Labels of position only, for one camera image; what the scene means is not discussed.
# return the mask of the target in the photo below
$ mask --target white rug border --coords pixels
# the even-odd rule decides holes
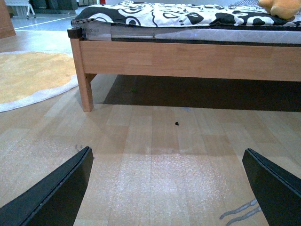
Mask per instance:
[[[29,52],[30,51],[14,51],[14,52],[3,52],[0,54],[21,54],[21,53],[29,53]],[[54,52],[54,51],[39,51],[39,52],[58,53],[58,52]],[[29,97],[23,98],[21,100],[0,104],[0,113],[14,110],[14,109],[17,109],[20,107],[25,107],[25,106],[29,106],[32,104],[36,104],[38,102],[50,99],[50,98],[58,96],[64,92],[67,92],[76,86],[78,86],[78,81],[77,81],[77,77],[75,74],[71,77],[70,82],[68,82],[67,84],[64,84],[62,86],[52,88],[52,89],[39,90],[39,91],[35,92],[34,94],[30,95]]]

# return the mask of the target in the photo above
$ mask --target wooden floor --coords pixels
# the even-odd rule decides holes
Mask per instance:
[[[71,47],[66,32],[20,31],[0,40],[0,52],[15,50]],[[103,105],[115,78],[93,80],[90,113],[78,88],[0,113],[0,206],[87,145],[95,159],[75,226],[224,226],[256,207],[219,219],[254,198],[249,147],[301,178],[301,113]],[[268,223],[260,212],[233,225]]]

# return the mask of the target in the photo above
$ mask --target stuffed toy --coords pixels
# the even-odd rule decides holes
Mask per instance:
[[[301,9],[301,0],[259,0],[258,5],[272,16],[288,20]]]

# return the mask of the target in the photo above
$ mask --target patterned bedding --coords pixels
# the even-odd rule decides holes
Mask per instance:
[[[85,8],[72,26],[92,21],[141,27],[285,26],[301,28],[301,15],[290,21],[269,15],[259,6],[160,4],[123,1],[117,5]]]

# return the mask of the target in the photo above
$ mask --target yellow rug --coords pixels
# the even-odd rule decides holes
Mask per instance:
[[[74,61],[62,53],[0,53],[0,112],[34,104],[77,86]]]

